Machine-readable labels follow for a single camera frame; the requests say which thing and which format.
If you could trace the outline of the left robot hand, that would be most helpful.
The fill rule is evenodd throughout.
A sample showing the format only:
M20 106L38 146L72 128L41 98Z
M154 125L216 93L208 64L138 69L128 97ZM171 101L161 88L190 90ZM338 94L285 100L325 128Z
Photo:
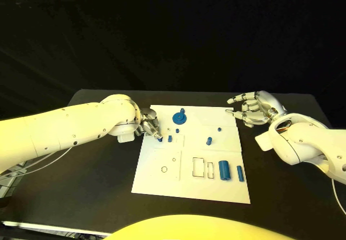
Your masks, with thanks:
M139 123L134 131L136 136L145 135L152 136L155 140L162 140L159 133L159 124L157 119L157 113L151 108L142 108L139 110Z

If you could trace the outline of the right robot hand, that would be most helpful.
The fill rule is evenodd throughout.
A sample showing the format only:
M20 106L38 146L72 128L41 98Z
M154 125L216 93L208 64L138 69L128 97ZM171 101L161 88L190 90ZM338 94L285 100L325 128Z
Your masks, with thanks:
M240 102L240 111L226 109L224 112L233 118L242 120L243 125L252 128L263 124L270 124L279 117L288 114L283 105L266 91L242 93L226 100L230 105Z

